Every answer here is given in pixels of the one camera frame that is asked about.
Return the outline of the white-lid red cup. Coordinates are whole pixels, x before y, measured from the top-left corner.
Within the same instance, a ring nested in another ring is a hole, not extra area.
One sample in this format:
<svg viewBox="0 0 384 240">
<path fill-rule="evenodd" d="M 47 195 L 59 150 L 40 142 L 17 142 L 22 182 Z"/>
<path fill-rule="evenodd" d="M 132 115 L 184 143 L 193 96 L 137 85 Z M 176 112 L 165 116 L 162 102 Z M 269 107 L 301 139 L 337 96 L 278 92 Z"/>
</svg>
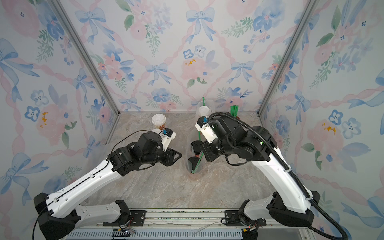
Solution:
<svg viewBox="0 0 384 240">
<path fill-rule="evenodd" d="M 208 117 L 212 113 L 211 109 L 208 106 L 201 106 L 197 109 L 198 117 Z"/>
</svg>

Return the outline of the clear plastic carrier bag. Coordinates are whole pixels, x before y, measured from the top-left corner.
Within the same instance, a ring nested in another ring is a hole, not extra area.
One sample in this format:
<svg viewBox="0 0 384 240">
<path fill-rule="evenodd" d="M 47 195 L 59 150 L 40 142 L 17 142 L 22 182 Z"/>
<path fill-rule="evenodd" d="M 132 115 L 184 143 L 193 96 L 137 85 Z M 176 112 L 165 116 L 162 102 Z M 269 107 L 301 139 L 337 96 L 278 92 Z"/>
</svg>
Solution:
<svg viewBox="0 0 384 240">
<path fill-rule="evenodd" d="M 215 101 L 203 99 L 198 102 L 196 108 L 196 116 L 198 118 L 206 116 L 209 117 L 212 113 L 216 112 Z"/>
</svg>

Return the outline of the black-lid red cup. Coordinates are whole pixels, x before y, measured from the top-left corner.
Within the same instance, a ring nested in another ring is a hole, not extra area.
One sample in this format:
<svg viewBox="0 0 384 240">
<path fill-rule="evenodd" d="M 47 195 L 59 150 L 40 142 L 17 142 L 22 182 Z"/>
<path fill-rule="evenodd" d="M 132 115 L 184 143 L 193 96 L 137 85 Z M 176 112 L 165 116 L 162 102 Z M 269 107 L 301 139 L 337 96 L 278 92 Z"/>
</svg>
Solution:
<svg viewBox="0 0 384 240">
<path fill-rule="evenodd" d="M 203 145 L 203 142 L 202 141 L 199 141 L 199 140 L 196 140 L 196 141 L 193 141 L 191 143 L 191 147 L 192 147 L 192 152 L 193 154 L 196 156 L 196 157 L 199 157 L 201 152 L 202 152 L 202 145 Z"/>
<path fill-rule="evenodd" d="M 189 173 L 190 174 L 193 174 L 192 171 L 193 171 L 193 168 L 196 166 L 196 163 L 198 161 L 199 157 L 190 157 L 188 158 L 188 161 L 187 161 L 187 167 L 188 167 L 188 170 L 189 170 Z M 199 166 L 197 173 L 199 173 L 203 168 L 203 164 L 201 163 L 201 165 Z"/>
</svg>

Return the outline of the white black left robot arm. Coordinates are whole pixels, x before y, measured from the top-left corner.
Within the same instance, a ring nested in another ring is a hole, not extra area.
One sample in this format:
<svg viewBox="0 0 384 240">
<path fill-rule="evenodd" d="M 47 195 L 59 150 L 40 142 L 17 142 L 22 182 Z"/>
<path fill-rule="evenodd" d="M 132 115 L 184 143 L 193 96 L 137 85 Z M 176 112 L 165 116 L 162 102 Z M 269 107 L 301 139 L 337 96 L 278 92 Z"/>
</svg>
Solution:
<svg viewBox="0 0 384 240">
<path fill-rule="evenodd" d="M 171 129 L 139 131 L 136 142 L 112 151 L 93 170 L 72 184 L 51 194 L 34 197 L 38 213 L 35 227 L 47 240 L 59 240 L 73 230 L 102 223 L 107 227 L 126 227 L 134 219 L 123 200 L 99 206 L 81 206 L 89 196 L 130 172 L 142 171 L 160 163 L 174 165 L 182 154 L 169 147 L 176 133 Z"/>
</svg>

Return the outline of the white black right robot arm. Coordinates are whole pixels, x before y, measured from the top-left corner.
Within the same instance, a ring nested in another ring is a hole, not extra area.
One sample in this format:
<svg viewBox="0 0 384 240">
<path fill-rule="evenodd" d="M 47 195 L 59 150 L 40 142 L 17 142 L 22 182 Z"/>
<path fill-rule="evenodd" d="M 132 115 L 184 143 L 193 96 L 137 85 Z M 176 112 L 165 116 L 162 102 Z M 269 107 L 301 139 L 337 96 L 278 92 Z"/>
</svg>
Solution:
<svg viewBox="0 0 384 240">
<path fill-rule="evenodd" d="M 238 210 L 239 221 L 251 226 L 272 218 L 287 227 L 310 227 L 314 220 L 310 199 L 318 202 L 316 191 L 300 188 L 293 171 L 282 157 L 276 140 L 261 126 L 245 127 L 232 116 L 200 117 L 196 129 L 206 139 L 202 151 L 208 162 L 220 156 L 237 155 L 252 163 L 270 181 L 275 192 L 262 200 L 245 200 Z"/>
</svg>

